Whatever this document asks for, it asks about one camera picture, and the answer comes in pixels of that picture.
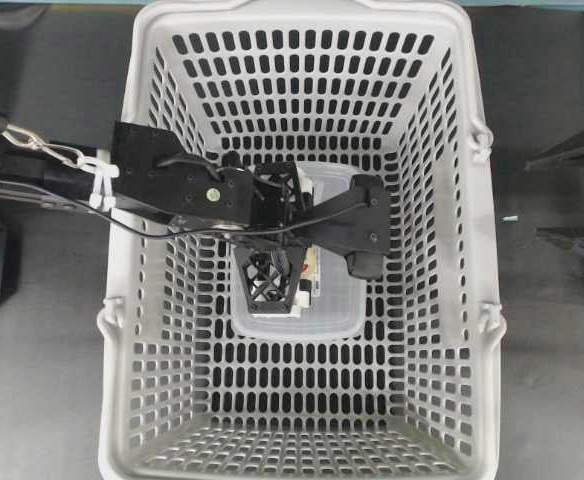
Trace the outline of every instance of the black cable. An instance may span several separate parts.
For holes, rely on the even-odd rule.
[[[86,205],[85,203],[80,202],[78,200],[74,200],[72,198],[65,197],[65,196],[60,195],[58,193],[54,193],[54,192],[47,190],[43,187],[39,187],[38,185],[32,185],[30,183],[17,182],[17,181],[13,181],[13,180],[0,180],[0,184],[12,186],[12,187],[30,189],[30,190],[33,190],[35,192],[41,193],[43,195],[48,195],[50,197],[56,198],[57,200],[60,200],[62,202],[69,203],[70,205],[74,205],[77,208],[88,210],[88,211],[92,212],[94,215],[96,215],[97,217],[99,217],[100,219],[105,220],[106,222],[109,222],[111,224],[114,224],[117,227],[122,228],[123,230],[125,230],[128,233],[132,233],[134,235],[137,235],[137,236],[142,237],[142,238],[146,238],[148,240],[168,240],[170,238],[178,238],[178,237],[181,237],[183,235],[206,235],[206,234],[210,234],[210,235],[212,235],[212,234],[229,234],[229,235],[242,235],[242,236],[274,235],[274,234],[278,234],[278,233],[290,232],[292,230],[296,230],[296,229],[303,228],[303,227],[309,227],[310,225],[316,225],[317,223],[325,222],[325,221],[331,220],[335,217],[344,215],[348,212],[351,212],[352,210],[356,210],[357,208],[362,208],[362,207],[367,206],[367,203],[359,202],[359,203],[352,204],[348,207],[342,208],[341,210],[338,210],[338,211],[331,213],[329,215],[323,215],[322,217],[304,220],[301,222],[293,223],[291,225],[286,225],[284,227],[279,227],[279,228],[268,228],[268,229],[264,229],[264,230],[233,230],[233,229],[229,229],[229,228],[195,228],[192,230],[183,230],[180,232],[172,232],[172,233],[157,235],[157,234],[145,233],[145,232],[141,232],[140,230],[136,230],[132,227],[129,227],[125,223],[123,223],[115,218],[110,217],[109,215],[101,212],[100,210],[97,210],[96,208],[91,207],[90,205]]]

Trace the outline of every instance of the metal chain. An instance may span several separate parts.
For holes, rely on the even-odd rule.
[[[15,147],[35,152],[41,151],[60,161],[67,167],[81,168],[77,160],[82,158],[84,154],[76,148],[48,143],[35,132],[11,123],[7,125],[2,135]],[[74,155],[74,159],[61,154],[59,151],[71,153]]]

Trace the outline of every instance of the screw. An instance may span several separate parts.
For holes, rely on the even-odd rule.
[[[221,200],[221,192],[219,192],[216,188],[209,188],[208,191],[205,193],[205,197],[210,202],[218,202]]]

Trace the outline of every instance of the clear plastic container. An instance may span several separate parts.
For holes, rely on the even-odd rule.
[[[314,183],[314,202],[324,202],[348,190],[349,165],[306,163],[302,167]],[[356,336],[365,320],[364,280],[348,275],[343,257],[319,248],[319,296],[312,298],[299,318],[254,316],[248,312],[234,255],[230,270],[232,326],[239,335],[270,340],[332,340]]]

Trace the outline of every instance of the dark gray floor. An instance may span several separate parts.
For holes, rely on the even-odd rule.
[[[53,138],[106,145],[135,11],[1,13],[0,108]],[[486,8],[471,16],[496,137],[497,215],[519,216],[498,224],[509,321],[498,478],[584,479],[584,263],[534,239],[537,226],[584,224],[584,170],[522,170],[584,128],[584,12]],[[18,30],[8,28],[15,19]],[[23,253],[18,293],[0,307],[0,479],[99,478],[94,316],[107,228],[83,216],[0,209]]]

